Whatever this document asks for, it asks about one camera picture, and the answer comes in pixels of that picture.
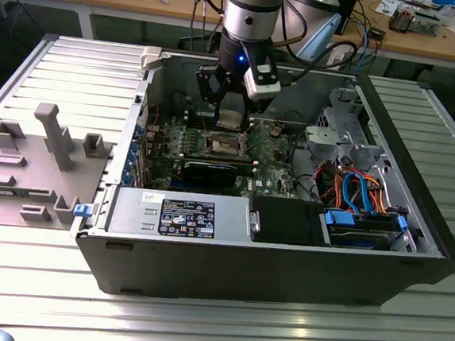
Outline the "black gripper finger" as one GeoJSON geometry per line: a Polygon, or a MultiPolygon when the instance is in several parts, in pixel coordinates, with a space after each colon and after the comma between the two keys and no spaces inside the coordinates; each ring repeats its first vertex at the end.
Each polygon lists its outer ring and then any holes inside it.
{"type": "Polygon", "coordinates": [[[268,107],[271,105],[272,100],[273,100],[273,98],[252,100],[250,102],[249,112],[251,114],[254,114],[254,113],[263,114],[268,109],[268,107]]]}
{"type": "Polygon", "coordinates": [[[199,66],[195,76],[202,100],[209,104],[215,114],[219,114],[222,100],[233,89],[233,73],[220,64],[204,64],[199,66]]]}

